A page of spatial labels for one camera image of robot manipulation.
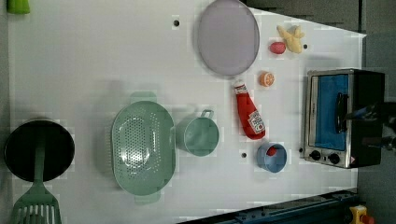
spatula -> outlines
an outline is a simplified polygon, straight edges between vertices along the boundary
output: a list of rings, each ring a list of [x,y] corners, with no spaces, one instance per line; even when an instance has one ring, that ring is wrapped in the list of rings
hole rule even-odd
[[[61,224],[58,200],[44,187],[45,136],[38,134],[35,147],[35,181],[14,204],[12,224]]]

oven handle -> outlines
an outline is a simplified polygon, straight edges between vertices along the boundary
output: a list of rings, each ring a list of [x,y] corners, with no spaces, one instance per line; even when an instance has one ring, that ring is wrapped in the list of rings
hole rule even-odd
[[[335,105],[335,131],[337,133],[347,131],[347,121],[345,116],[347,114],[347,94],[338,92]]]

purple plate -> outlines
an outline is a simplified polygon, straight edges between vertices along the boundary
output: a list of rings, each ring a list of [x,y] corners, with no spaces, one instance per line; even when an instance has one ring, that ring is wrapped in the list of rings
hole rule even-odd
[[[239,75],[259,52],[259,28],[251,11],[238,0],[217,0],[204,11],[198,27],[198,49],[206,65],[221,75]]]

green object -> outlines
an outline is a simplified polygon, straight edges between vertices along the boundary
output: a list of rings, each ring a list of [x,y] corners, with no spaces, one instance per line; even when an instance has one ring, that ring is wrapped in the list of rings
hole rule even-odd
[[[61,224],[58,200],[47,191],[43,184],[45,136],[38,135],[35,148],[35,181],[33,186],[14,204],[13,224],[52,223]]]
[[[12,14],[30,13],[28,0],[7,0],[7,12]]]
[[[219,128],[212,118],[213,110],[206,109],[200,118],[186,118],[181,121],[177,125],[178,147],[199,157],[212,153],[219,142]]]
[[[133,94],[133,103],[123,108],[113,123],[112,145],[114,176],[133,195],[156,194],[172,178],[176,166],[174,122],[156,103],[153,92]]]

blue bowl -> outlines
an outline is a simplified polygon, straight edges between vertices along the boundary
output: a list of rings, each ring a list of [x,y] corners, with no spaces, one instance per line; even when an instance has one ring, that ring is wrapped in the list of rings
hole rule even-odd
[[[276,154],[273,156],[268,156],[267,151],[270,147],[276,149]],[[278,173],[285,167],[288,156],[286,154],[286,149],[275,143],[264,143],[257,150],[257,163],[258,165],[271,173]]]

